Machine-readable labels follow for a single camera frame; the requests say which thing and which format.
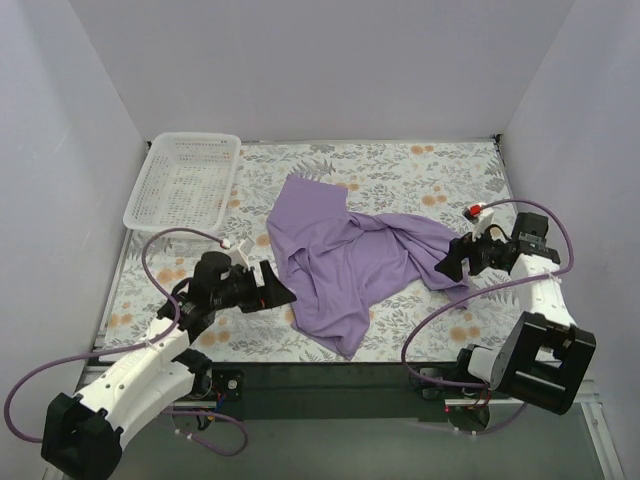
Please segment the purple t shirt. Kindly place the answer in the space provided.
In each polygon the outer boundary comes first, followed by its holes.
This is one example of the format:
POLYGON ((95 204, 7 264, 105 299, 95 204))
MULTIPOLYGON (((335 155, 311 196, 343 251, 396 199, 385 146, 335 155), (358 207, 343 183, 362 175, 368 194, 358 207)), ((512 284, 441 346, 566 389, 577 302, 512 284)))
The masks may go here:
POLYGON ((453 230, 420 215, 353 212, 347 196, 344 187, 290 175, 266 226, 279 278, 297 297, 294 329, 352 359, 371 306, 416 280, 452 301, 469 288, 435 269, 453 230))

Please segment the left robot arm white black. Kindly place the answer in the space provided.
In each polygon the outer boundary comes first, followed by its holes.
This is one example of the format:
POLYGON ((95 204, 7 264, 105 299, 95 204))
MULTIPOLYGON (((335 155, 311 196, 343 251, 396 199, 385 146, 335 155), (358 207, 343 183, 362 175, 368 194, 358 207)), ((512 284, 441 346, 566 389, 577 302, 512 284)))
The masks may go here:
POLYGON ((225 253, 204 253, 150 322, 142 348, 121 356, 74 395, 51 401, 42 458, 73 479, 106 479, 133 437, 175 401, 239 400, 243 373, 215 368, 191 346, 221 310, 249 314, 295 301, 268 261, 260 270, 262 285, 253 268, 225 253))

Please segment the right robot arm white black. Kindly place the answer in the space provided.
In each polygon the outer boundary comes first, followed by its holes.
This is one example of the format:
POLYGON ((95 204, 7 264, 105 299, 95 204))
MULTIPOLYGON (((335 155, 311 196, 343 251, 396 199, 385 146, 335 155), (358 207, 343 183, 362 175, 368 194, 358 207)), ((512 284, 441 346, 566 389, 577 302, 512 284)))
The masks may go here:
POLYGON ((500 349, 471 344, 452 373, 454 389, 475 397, 487 386, 552 413, 566 413, 596 349, 595 336, 570 315, 557 272, 559 253, 548 247, 548 219, 524 212, 509 235, 493 235, 492 209, 464 212, 473 231, 451 241, 436 271, 454 281, 491 268, 518 281, 519 319, 500 349))

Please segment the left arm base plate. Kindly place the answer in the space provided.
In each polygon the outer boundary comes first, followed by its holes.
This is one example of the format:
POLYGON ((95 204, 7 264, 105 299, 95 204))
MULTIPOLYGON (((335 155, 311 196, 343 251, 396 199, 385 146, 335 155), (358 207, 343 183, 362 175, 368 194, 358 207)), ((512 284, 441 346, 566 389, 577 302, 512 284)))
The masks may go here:
POLYGON ((243 395, 244 372, 208 369, 196 374, 190 397, 195 400, 237 402, 243 395))

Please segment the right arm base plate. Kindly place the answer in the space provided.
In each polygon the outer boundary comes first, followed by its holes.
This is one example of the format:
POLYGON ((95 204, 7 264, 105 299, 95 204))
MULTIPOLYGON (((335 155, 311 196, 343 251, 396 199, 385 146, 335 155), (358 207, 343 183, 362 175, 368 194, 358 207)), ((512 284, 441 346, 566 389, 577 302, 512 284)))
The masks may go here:
POLYGON ((468 373, 460 373, 453 364, 418 364, 412 365, 411 370, 409 382, 426 400, 451 397, 476 401, 487 393, 487 387, 481 380, 468 373))

